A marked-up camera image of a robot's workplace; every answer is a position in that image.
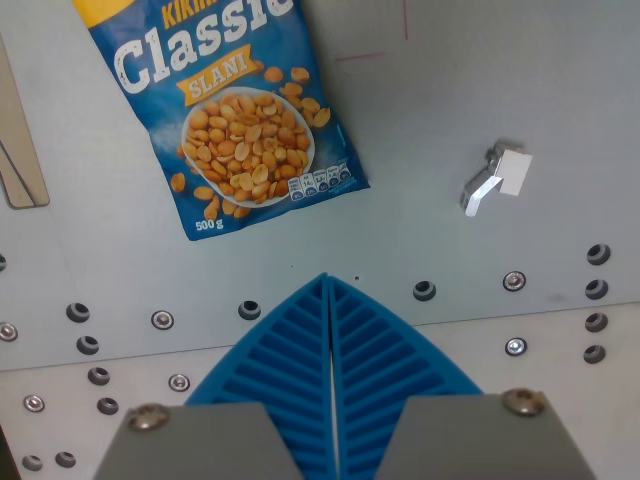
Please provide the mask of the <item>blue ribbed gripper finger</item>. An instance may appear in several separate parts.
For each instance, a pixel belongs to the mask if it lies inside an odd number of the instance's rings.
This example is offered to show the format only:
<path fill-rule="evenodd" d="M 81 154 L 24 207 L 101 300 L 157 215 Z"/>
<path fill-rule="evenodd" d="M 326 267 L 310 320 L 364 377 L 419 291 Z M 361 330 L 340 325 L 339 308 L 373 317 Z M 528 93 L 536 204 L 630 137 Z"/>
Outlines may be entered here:
<path fill-rule="evenodd" d="M 98 479 L 335 479 L 328 277 L 260 320 L 182 406 L 127 412 Z"/>
<path fill-rule="evenodd" d="M 328 288 L 341 478 L 593 478 L 543 392 L 485 393 L 383 305 Z"/>

